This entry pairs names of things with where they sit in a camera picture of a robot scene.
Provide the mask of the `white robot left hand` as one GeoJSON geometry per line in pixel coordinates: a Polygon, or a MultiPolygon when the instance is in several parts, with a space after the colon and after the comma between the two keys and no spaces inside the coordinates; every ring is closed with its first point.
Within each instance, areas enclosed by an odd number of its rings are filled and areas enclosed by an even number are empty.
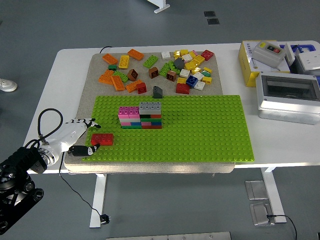
{"type": "Polygon", "coordinates": [[[69,150],[90,127],[101,128],[95,118],[71,119],[47,138],[49,145],[43,146],[57,159],[69,150]]]}

